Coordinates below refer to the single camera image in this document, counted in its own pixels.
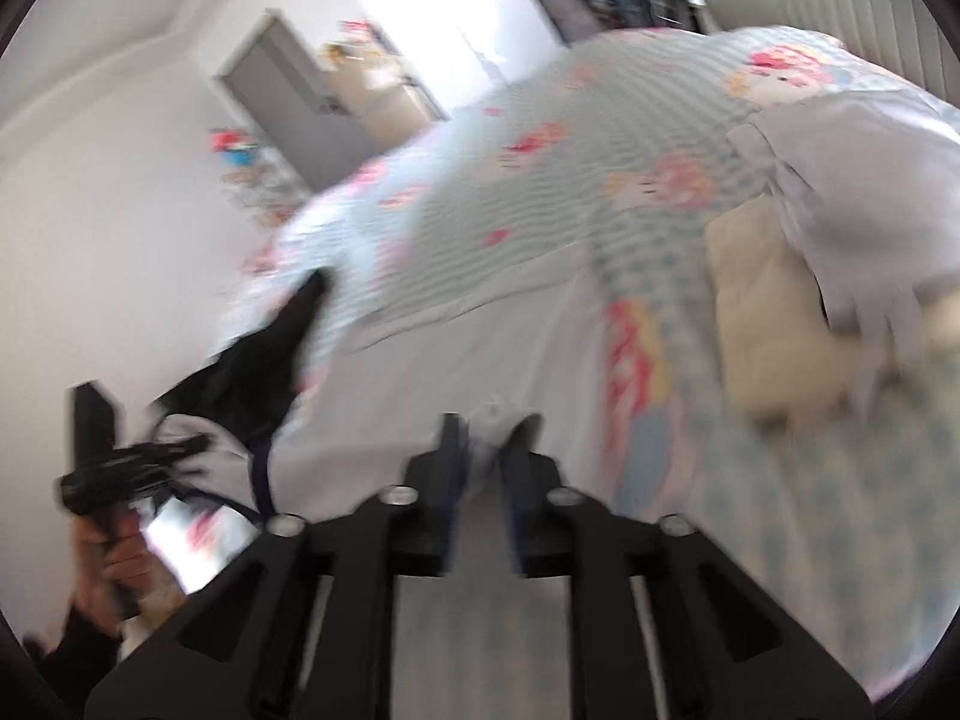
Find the operator left hand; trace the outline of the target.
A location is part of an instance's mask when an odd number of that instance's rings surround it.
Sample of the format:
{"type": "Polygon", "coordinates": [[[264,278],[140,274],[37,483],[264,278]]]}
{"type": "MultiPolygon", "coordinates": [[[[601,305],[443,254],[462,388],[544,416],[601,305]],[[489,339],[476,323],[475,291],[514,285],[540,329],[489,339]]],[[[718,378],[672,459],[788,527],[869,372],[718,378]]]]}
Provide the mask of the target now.
{"type": "Polygon", "coordinates": [[[112,523],[116,531],[108,535],[93,518],[71,519],[76,571],[71,604],[99,631],[121,639],[125,621],[120,589],[146,600],[146,624],[151,629],[184,603],[185,593],[166,564],[149,549],[137,512],[121,512],[112,523]]]}

